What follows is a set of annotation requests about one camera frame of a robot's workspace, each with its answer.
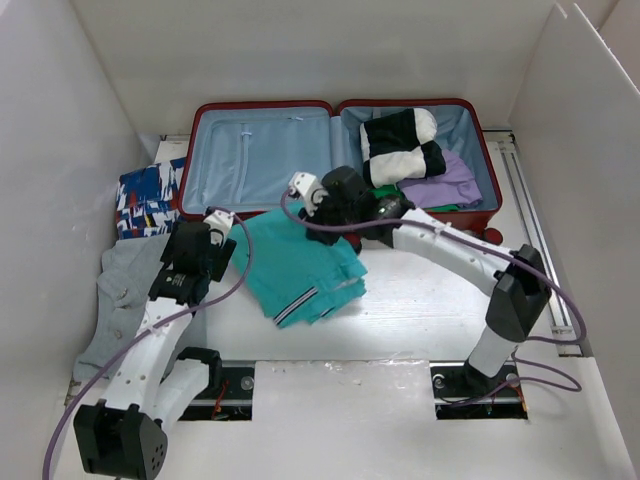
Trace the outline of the black white checkered blanket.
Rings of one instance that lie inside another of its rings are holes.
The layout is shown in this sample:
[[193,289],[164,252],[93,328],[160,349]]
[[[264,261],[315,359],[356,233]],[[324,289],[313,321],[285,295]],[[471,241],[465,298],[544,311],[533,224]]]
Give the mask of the black white checkered blanket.
[[363,177],[374,188],[403,180],[424,180],[446,172],[435,141],[438,124],[424,108],[368,120],[360,125]]

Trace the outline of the purple t-shirt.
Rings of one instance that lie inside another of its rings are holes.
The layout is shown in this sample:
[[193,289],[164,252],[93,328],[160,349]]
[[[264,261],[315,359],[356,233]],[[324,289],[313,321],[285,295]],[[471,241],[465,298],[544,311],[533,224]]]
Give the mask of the purple t-shirt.
[[442,152],[446,171],[426,179],[405,179],[397,187],[417,207],[433,209],[475,207],[483,200],[475,176],[465,162],[450,150]]

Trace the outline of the green t-shirt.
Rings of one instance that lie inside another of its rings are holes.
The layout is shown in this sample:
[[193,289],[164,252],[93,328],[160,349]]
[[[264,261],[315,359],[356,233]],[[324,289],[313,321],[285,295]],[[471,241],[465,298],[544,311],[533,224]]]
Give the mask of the green t-shirt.
[[[382,187],[373,188],[370,190],[370,192],[376,198],[382,198],[388,195],[399,196],[403,199],[406,198],[406,195],[396,185],[385,185]],[[460,210],[460,208],[457,205],[448,204],[436,207],[428,207],[427,210],[430,212],[457,212]]]

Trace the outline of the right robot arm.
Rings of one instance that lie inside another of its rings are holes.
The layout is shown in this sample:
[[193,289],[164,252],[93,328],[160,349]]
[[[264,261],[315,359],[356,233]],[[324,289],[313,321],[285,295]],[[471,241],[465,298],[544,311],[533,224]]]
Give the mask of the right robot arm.
[[298,217],[308,238],[331,245],[344,233],[357,233],[429,260],[484,293],[489,304],[478,342],[461,367],[436,379],[456,397],[487,393],[505,379],[504,364],[527,340],[551,294],[537,249],[495,247],[397,194],[378,197],[351,167],[339,167],[323,179],[298,172],[289,194],[303,203]]

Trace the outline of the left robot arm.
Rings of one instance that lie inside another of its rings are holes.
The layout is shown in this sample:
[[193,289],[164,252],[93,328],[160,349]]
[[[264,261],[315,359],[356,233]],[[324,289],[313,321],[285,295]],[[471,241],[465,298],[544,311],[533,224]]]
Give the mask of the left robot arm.
[[154,479],[165,462],[168,433],[197,395],[222,387],[212,350],[176,345],[213,282],[224,276],[236,247],[230,212],[175,227],[160,258],[132,347],[94,405],[76,411],[73,427],[85,472]]

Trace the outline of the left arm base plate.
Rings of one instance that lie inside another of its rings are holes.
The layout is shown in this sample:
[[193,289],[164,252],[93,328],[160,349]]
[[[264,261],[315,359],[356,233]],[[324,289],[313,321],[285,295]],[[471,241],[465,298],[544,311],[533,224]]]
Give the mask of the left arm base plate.
[[187,407],[180,421],[250,421],[254,387],[254,363],[224,363],[220,389],[200,394]]

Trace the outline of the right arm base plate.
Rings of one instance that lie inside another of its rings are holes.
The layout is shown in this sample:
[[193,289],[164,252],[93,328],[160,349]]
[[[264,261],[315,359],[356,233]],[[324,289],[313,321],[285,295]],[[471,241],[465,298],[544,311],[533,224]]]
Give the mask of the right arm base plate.
[[437,420],[527,420],[524,396],[518,384],[498,386],[517,377],[513,362],[500,369],[495,380],[472,383],[465,376],[463,362],[430,364]]

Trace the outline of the teal shorts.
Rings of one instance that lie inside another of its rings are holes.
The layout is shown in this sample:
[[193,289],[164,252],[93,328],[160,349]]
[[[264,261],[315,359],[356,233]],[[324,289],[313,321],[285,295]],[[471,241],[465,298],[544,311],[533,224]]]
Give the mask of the teal shorts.
[[229,238],[236,242],[231,262],[280,328],[328,318],[366,293],[367,269],[346,239],[332,246],[309,240],[281,209],[234,226]]

